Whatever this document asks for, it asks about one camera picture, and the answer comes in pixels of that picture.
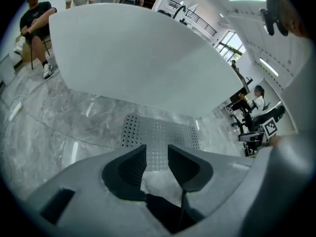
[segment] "gray floor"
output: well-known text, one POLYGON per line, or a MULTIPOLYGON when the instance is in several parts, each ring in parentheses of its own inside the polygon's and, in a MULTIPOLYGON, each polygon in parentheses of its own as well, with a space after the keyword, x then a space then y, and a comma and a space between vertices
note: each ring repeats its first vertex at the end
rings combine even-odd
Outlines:
MULTIPOLYGON (((13 99, 24 96, 42 81, 41 64, 36 61, 33 71, 30 64, 24 66, 1 95, 0 132, 5 129, 0 142, 1 168, 9 187, 21 199, 75 161, 119 148, 123 121, 130 113, 194 125, 201 150, 242 156, 238 131, 231 127, 228 114, 218 108, 210 110, 207 117, 194 119, 73 91, 66 87, 61 75, 52 77, 30 95, 14 122, 8 122, 8 107, 13 99)), ((172 177, 171 172, 159 171, 143 176, 152 194, 179 204, 181 191, 172 177), (170 190, 170 186, 176 187, 174 192, 162 191, 170 190)))

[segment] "railing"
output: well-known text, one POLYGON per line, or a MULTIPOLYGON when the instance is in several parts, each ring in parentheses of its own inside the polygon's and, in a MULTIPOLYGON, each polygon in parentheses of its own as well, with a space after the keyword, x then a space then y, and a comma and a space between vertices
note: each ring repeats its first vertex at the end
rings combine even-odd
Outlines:
MULTIPOLYGON (((167 7, 172 8, 174 10, 179 9, 181 4, 173 1, 173 0, 167 0, 167 7)), ((194 22, 196 22, 199 26, 203 27, 209 34, 214 36, 217 31, 211 27, 204 19, 196 15, 193 11, 187 9, 185 12, 185 16, 192 19, 194 22)))

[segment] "hand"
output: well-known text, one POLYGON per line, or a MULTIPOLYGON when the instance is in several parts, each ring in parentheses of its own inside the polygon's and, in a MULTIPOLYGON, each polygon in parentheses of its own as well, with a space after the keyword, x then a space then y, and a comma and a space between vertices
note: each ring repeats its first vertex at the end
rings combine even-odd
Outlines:
POLYGON ((34 19, 34 20, 32 21, 32 23, 31 23, 31 26, 32 26, 37 20, 38 20, 37 18, 34 19))
POLYGON ((245 95, 244 95, 244 94, 241 94, 241 93, 239 93, 238 97, 239 97, 241 100, 244 100, 244 99, 245 99, 245 95))

